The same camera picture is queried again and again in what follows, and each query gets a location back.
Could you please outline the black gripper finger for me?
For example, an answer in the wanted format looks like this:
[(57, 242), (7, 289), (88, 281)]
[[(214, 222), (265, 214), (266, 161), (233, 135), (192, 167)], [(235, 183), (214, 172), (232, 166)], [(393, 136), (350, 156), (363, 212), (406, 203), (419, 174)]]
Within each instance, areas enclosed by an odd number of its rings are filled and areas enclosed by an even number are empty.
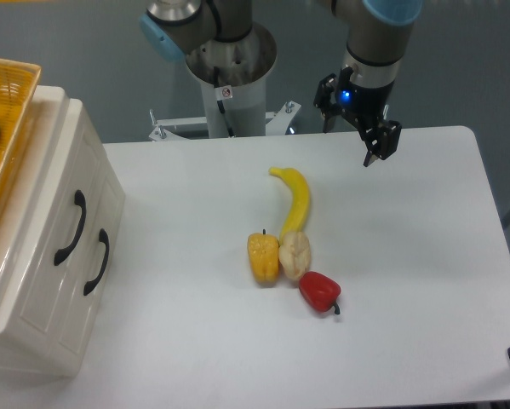
[(341, 116), (341, 106), (331, 98), (335, 94), (337, 79), (334, 73), (319, 81), (313, 105), (320, 111), (324, 120), (323, 132), (329, 133), (335, 127), (335, 122)]
[(381, 120), (376, 125), (362, 132), (362, 140), (367, 148), (363, 162), (369, 167), (376, 160), (386, 160), (398, 148), (402, 124), (394, 120)]

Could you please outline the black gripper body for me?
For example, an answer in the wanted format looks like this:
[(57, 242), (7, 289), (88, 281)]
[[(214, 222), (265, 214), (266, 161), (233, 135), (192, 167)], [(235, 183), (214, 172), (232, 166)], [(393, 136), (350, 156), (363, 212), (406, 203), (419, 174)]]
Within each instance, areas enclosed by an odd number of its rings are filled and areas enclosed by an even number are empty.
[(394, 82), (370, 88), (353, 82), (357, 73), (350, 67), (342, 68), (338, 80), (338, 104), (342, 117), (360, 135), (365, 135), (383, 120), (383, 110), (391, 94)]

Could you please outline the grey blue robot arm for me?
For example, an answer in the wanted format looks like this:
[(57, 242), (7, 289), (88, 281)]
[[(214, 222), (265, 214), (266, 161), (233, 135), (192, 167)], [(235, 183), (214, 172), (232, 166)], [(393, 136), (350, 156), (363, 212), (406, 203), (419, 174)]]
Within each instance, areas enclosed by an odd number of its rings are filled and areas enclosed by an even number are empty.
[[(401, 123), (386, 118), (420, 1), (325, 1), (349, 28), (341, 69), (319, 81), (313, 105), (324, 132), (336, 118), (367, 148), (364, 165), (394, 154)], [(200, 84), (209, 136), (266, 133), (266, 79), (277, 60), (272, 34), (254, 22), (250, 1), (151, 1), (139, 18), (165, 60), (183, 60)]]

